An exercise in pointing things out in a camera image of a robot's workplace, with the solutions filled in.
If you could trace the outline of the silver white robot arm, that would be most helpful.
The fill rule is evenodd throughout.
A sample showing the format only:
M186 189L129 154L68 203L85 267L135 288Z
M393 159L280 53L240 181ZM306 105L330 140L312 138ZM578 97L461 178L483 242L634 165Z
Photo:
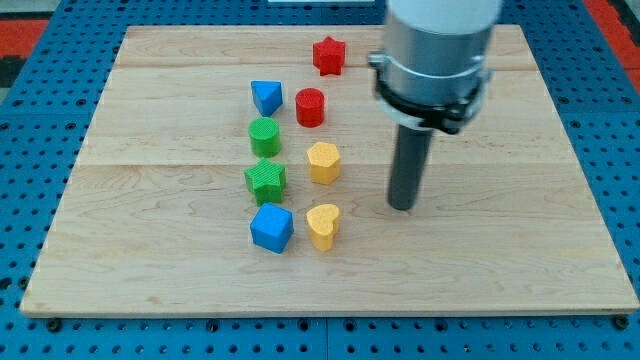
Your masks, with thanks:
M481 109L486 49L501 0L388 0L382 47L368 56L375 98L397 124L457 134Z

